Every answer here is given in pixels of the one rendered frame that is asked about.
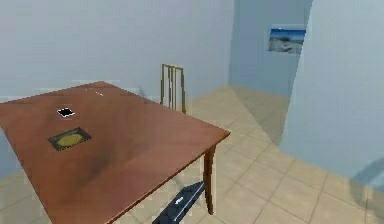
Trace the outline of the brown wooden table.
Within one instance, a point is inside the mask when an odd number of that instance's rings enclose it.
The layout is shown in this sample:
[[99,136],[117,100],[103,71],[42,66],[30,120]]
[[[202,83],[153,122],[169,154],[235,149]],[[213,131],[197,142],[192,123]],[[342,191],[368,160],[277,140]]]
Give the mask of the brown wooden table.
[[[77,127],[91,139],[48,142]],[[0,103],[0,128],[52,224],[113,223],[229,134],[103,81]]]

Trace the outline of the small black flat phone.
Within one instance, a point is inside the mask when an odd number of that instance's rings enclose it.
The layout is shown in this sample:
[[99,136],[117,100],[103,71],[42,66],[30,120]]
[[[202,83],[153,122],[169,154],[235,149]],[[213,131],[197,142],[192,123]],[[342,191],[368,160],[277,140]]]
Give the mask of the small black flat phone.
[[61,115],[63,118],[73,116],[75,114],[74,111],[72,111],[70,108],[62,108],[57,111],[59,115]]

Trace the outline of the tan wooden chair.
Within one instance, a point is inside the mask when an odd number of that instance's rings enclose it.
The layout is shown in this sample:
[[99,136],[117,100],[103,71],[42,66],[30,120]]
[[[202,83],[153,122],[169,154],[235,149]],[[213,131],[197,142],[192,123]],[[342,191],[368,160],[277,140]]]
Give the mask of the tan wooden chair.
[[180,75],[181,88],[181,112],[186,113],[186,93],[184,69],[180,66],[162,64],[161,65],[161,92],[160,104],[164,104],[165,86],[168,86],[168,107],[177,109],[177,75]]

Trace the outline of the framed beach picture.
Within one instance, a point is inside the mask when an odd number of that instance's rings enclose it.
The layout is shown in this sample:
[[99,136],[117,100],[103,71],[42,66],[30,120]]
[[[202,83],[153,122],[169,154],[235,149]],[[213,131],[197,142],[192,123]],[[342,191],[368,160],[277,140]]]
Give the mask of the framed beach picture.
[[303,29],[271,29],[268,50],[289,54],[300,54],[306,31]]

